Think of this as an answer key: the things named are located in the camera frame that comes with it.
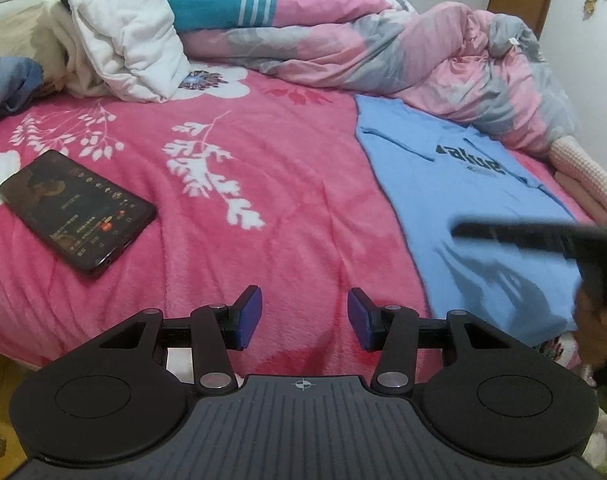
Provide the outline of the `operator right hand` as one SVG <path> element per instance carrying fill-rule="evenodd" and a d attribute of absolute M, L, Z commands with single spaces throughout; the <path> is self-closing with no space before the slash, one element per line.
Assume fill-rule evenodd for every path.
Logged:
<path fill-rule="evenodd" d="M 607 304 L 597 301 L 581 283 L 575 297 L 573 338 L 581 363 L 591 370 L 597 388 L 607 388 Z"/>

